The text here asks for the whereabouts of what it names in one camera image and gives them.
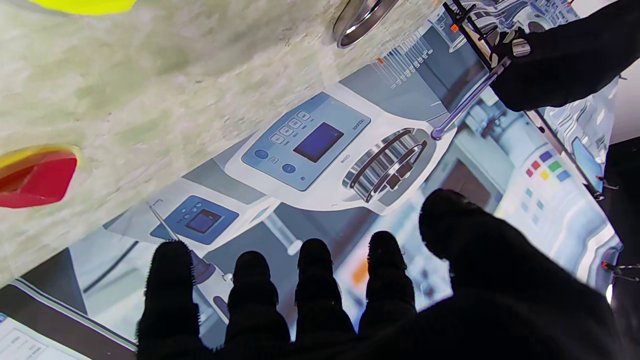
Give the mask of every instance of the black glove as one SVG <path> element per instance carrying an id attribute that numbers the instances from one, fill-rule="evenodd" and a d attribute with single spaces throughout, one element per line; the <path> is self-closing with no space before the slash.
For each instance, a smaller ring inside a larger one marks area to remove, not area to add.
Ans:
<path id="1" fill-rule="evenodd" d="M 181 241 L 160 244 L 154 253 L 138 323 L 138 359 L 204 359 L 212 356 L 200 341 L 200 311 L 193 303 L 193 264 Z"/>

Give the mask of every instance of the marble surface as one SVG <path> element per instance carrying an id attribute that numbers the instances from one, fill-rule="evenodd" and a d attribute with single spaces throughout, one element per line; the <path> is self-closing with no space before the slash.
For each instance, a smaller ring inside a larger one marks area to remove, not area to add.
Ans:
<path id="1" fill-rule="evenodd" d="M 69 143 L 57 204 L 0 209 L 0 286 L 417 29 L 442 0 L 400 0 L 338 49 L 345 0 L 139 0 L 78 17 L 0 3 L 0 154 Z"/>

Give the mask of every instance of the button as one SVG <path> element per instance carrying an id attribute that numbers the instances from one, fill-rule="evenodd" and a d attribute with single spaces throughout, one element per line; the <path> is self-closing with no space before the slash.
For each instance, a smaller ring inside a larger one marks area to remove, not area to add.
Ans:
<path id="1" fill-rule="evenodd" d="M 291 119 L 287 124 L 289 124 L 294 129 L 297 129 L 302 125 L 302 122 L 300 122 L 300 120 L 298 119 Z"/>
<path id="2" fill-rule="evenodd" d="M 404 179 L 409 174 L 411 174 L 411 170 L 413 170 L 413 165 L 411 163 L 404 163 L 401 167 L 396 170 L 396 174 L 400 177 L 400 179 Z"/>
<path id="3" fill-rule="evenodd" d="M 282 171 L 286 172 L 287 174 L 293 174 L 294 172 L 296 172 L 296 167 L 291 164 L 285 164 L 282 165 Z"/>
<path id="4" fill-rule="evenodd" d="M 280 128 L 280 134 L 283 134 L 284 136 L 289 136 L 291 134 L 293 134 L 293 129 L 291 129 L 289 126 L 283 126 Z"/>
<path id="5" fill-rule="evenodd" d="M 275 143 L 282 143 L 284 141 L 284 137 L 278 134 L 273 134 L 271 135 L 271 141 Z"/>
<path id="6" fill-rule="evenodd" d="M 398 187 L 398 184 L 400 184 L 400 181 L 400 177 L 393 174 L 389 177 L 389 180 L 387 180 L 387 186 L 389 186 L 389 189 L 391 191 L 394 191 Z"/>
<path id="7" fill-rule="evenodd" d="M 298 113 L 296 114 L 297 117 L 301 118 L 302 120 L 308 120 L 311 115 L 309 115 L 309 113 L 305 112 L 305 111 L 298 111 Z"/>
<path id="8" fill-rule="evenodd" d="M 262 149 L 256 150 L 253 154 L 255 155 L 256 158 L 263 159 L 263 160 L 269 157 L 269 153 Z"/>

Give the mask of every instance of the display screen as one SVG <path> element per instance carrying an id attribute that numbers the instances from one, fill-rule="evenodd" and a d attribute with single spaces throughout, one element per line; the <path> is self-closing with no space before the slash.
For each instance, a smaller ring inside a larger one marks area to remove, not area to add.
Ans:
<path id="1" fill-rule="evenodd" d="M 342 138 L 335 127 L 323 122 L 307 136 L 293 151 L 317 163 L 335 143 Z"/>
<path id="2" fill-rule="evenodd" d="M 206 233 L 221 216 L 207 209 L 202 209 L 200 212 L 187 223 L 187 227 L 191 230 L 197 231 L 200 234 Z"/>

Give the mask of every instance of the control panel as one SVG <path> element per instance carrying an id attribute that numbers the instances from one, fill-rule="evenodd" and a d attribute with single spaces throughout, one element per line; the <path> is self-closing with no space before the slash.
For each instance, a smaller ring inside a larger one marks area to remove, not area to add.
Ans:
<path id="1" fill-rule="evenodd" d="M 211 245 L 238 216 L 235 211 L 191 195 L 173 210 L 164 222 L 179 236 Z M 162 224 L 158 224 L 150 235 L 163 240 L 171 238 Z"/>
<path id="2" fill-rule="evenodd" d="M 242 161 L 305 191 L 370 122 L 321 92 L 278 119 Z"/>

